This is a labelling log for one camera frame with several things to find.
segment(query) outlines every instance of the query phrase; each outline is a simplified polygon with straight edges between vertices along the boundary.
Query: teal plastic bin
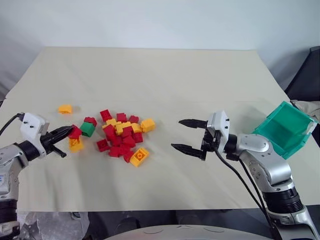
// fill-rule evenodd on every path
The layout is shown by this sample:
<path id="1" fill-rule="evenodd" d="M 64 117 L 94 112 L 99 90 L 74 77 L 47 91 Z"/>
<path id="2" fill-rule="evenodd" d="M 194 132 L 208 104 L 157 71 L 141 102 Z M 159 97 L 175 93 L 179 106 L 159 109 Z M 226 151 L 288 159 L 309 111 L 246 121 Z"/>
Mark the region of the teal plastic bin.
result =
<path id="1" fill-rule="evenodd" d="M 275 152 L 288 159 L 306 144 L 316 125 L 316 120 L 284 101 L 253 133 L 269 139 Z"/>

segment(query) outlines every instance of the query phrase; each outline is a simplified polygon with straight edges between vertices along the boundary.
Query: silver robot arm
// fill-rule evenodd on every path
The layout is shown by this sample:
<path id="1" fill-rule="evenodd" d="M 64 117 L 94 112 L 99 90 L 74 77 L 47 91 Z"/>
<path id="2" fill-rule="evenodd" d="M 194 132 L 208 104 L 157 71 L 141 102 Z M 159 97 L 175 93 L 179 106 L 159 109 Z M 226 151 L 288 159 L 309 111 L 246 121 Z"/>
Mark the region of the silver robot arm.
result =
<path id="1" fill-rule="evenodd" d="M 257 134 L 240 134 L 233 154 L 248 166 L 266 202 L 267 215 L 283 239 L 297 238 L 302 229 L 311 230 L 313 237 L 320 239 L 308 209 L 302 204 L 295 188 L 288 162 L 274 151 L 267 138 Z"/>
<path id="2" fill-rule="evenodd" d="M 280 238 L 311 236 L 320 239 L 308 209 L 302 204 L 295 188 L 288 162 L 274 151 L 267 138 L 257 134 L 229 134 L 230 120 L 224 111 L 215 112 L 208 121 L 184 119 L 179 123 L 205 129 L 205 133 L 201 149 L 171 144 L 175 149 L 203 161 L 207 152 L 216 152 L 217 155 L 224 152 L 227 159 L 242 160 L 246 164 L 266 202 L 271 227 L 278 230 Z"/>
<path id="3" fill-rule="evenodd" d="M 16 239 L 20 234 L 16 213 L 19 173 L 30 161 L 43 158 L 51 152 L 65 157 L 66 154 L 54 144 L 72 131 L 72 126 L 63 126 L 47 132 L 49 123 L 44 118 L 31 113 L 22 114 L 20 130 L 25 141 L 0 149 L 0 240 Z"/>

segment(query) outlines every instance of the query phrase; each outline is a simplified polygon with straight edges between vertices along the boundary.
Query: black cable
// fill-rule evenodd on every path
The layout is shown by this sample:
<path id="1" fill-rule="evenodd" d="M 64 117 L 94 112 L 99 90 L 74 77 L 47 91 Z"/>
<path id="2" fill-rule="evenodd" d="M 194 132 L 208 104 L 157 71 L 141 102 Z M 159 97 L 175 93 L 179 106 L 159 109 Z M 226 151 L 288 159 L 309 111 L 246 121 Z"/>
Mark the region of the black cable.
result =
<path id="1" fill-rule="evenodd" d="M 268 215 L 267 215 L 267 210 L 266 210 L 265 203 L 264 203 L 264 201 L 263 201 L 263 199 L 262 199 L 262 197 L 261 197 L 261 194 L 260 194 L 260 192 L 259 192 L 259 190 L 258 190 L 258 188 L 257 188 L 257 185 L 256 185 L 256 183 L 254 182 L 254 180 L 252 179 L 252 177 L 250 176 L 250 173 L 248 172 L 248 169 L 246 168 L 244 162 L 243 162 L 241 159 L 239 159 L 239 162 L 240 162 L 243 170 L 245 171 L 245 174 L 247 175 L 247 177 L 249 178 L 250 182 L 252 183 L 252 185 L 253 185 L 253 187 L 254 187 L 254 190 L 255 190 L 255 192 L 256 192 L 256 194 L 258 195 L 258 198 L 259 198 L 259 200 L 260 200 L 260 203 L 261 203 L 261 206 L 262 206 L 262 209 L 263 209 L 263 213 L 264 213 L 264 215 L 265 215 L 265 218 L 266 218 L 268 224 L 271 226 L 270 219 L 269 219 L 269 217 L 268 217 Z"/>
<path id="2" fill-rule="evenodd" d="M 1 128 L 0 130 L 0 136 L 1 134 L 6 130 L 6 128 L 16 119 L 19 118 L 21 121 L 24 119 L 25 114 L 24 113 L 17 113 L 13 117 L 9 119 L 9 121 L 6 122 L 6 124 Z"/>
<path id="3" fill-rule="evenodd" d="M 258 200 L 256 199 L 256 197 L 253 195 L 253 193 L 251 192 L 251 190 L 249 189 L 248 185 L 246 184 L 245 180 L 241 177 L 240 173 L 233 167 L 231 166 L 226 160 L 224 160 L 224 158 L 220 155 L 220 153 L 218 152 L 217 149 L 214 149 L 215 154 L 218 156 L 218 158 L 221 160 L 221 162 L 224 163 L 224 165 L 226 165 L 228 168 L 230 168 L 235 175 L 237 175 L 237 177 L 240 179 L 240 181 L 243 183 L 243 185 L 245 186 L 246 190 L 249 192 L 250 196 L 253 198 L 253 200 L 255 201 L 255 203 L 258 205 L 258 207 L 260 208 L 260 210 L 264 212 L 264 210 L 262 209 L 261 205 L 259 204 Z"/>

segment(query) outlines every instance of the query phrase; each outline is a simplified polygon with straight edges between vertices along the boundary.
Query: gray fabric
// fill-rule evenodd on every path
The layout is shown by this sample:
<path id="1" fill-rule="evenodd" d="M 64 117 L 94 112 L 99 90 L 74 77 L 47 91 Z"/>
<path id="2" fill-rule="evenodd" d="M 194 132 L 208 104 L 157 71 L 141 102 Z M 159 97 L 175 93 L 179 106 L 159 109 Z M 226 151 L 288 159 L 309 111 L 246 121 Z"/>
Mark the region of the gray fabric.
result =
<path id="1" fill-rule="evenodd" d="M 320 122 L 320 101 L 297 101 L 292 100 L 299 110 L 308 114 L 310 117 L 313 117 L 315 120 Z"/>

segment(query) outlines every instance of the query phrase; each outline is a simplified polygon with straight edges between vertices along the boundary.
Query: pile of lego bricks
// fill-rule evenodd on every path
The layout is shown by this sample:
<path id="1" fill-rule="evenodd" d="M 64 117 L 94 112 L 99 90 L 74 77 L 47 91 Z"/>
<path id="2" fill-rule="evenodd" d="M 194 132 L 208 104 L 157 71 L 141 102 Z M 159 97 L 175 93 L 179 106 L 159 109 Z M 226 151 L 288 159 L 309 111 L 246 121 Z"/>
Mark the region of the pile of lego bricks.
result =
<path id="1" fill-rule="evenodd" d="M 149 152 L 141 147 L 134 151 L 133 148 L 137 144 L 144 141 L 143 133 L 150 132 L 156 128 L 155 122 L 151 119 L 145 119 L 139 123 L 139 117 L 131 115 L 129 119 L 125 113 L 117 113 L 113 118 L 109 110 L 100 112 L 102 126 L 105 139 L 96 143 L 100 152 L 108 151 L 110 157 L 123 159 L 127 163 L 133 164 L 135 167 L 140 166 L 149 156 Z M 97 121 L 94 117 L 86 117 L 80 128 L 75 125 L 69 137 L 69 149 L 72 153 L 76 153 L 83 149 L 82 136 L 91 137 L 94 133 Z"/>

